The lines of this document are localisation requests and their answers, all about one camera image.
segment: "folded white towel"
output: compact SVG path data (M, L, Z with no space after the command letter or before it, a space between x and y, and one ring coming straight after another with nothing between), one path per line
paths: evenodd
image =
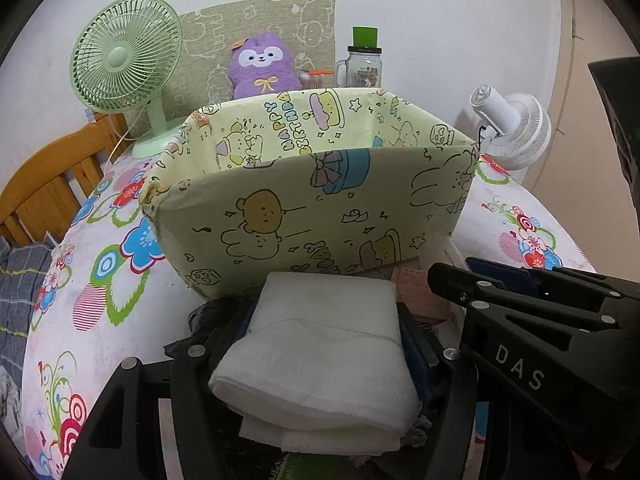
M420 409L394 284L353 276L272 272L209 387L241 436L286 451L395 450Z

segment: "white clip fan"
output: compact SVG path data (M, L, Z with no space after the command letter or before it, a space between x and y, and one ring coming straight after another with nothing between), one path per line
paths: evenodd
M480 151L505 170L530 166L549 146L551 121L533 95L502 97L492 86L482 85L471 95L470 103L488 123Z

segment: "fan power cord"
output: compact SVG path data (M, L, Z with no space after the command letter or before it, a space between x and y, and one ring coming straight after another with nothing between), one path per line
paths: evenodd
M135 120L133 121L133 123L131 124L131 126L129 128L127 128L127 131L124 132L122 135L120 135L116 129L113 127L113 121L111 121L111 115L107 115L107 117L109 118L109 124L111 126L111 131L116 135L116 137L120 137L120 140L116 143L116 145L113 147L113 150L111 151L111 153L109 154L108 158L107 158L107 162L109 164L112 164L111 162L111 157L113 156L113 154L116 152L116 150L118 149L118 146L120 145L120 143L123 140L136 140L136 139L131 139L131 138L127 138L127 134L131 131L131 129L136 125L136 123L138 122L139 118L142 116L142 113L145 111L145 107L141 107L140 108L140 113L136 116Z
M478 128L478 146L480 146L480 143L482 142L482 132L484 132L486 130L486 126L484 126L484 124L482 124L480 126L480 128Z

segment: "green lid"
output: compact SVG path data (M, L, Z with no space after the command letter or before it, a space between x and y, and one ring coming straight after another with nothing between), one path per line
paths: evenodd
M353 27L353 46L376 48L378 30L375 27Z

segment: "fan stand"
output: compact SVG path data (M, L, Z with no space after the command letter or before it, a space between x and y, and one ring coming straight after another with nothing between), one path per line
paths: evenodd
M162 111L160 94L148 102L146 105L146 113L149 116L151 129L134 143L134 158L149 158L150 156L162 153L186 119L186 117L181 117L167 121L164 116L164 111Z

